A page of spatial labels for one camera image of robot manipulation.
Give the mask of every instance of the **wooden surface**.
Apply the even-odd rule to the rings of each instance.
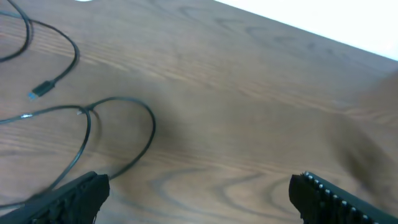
[[[68,34],[81,60],[56,89],[29,102],[27,92],[72,59],[68,42],[35,26],[30,49],[0,64],[0,117],[115,95],[144,100],[157,117],[153,145],[112,181],[97,223],[301,223],[287,189],[304,170],[365,197],[324,140],[322,121],[335,113],[398,154],[397,82],[388,79],[398,62],[210,0],[17,3]],[[0,9],[11,7],[3,1]],[[0,18],[1,55],[23,38],[22,21]],[[358,103],[371,91],[373,103]],[[75,112],[0,127],[1,203],[29,197],[70,162],[86,125]],[[134,105],[97,112],[67,180],[114,172],[149,135],[149,117]]]

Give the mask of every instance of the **white wall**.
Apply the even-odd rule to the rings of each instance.
[[[217,0],[398,60],[398,0]]]

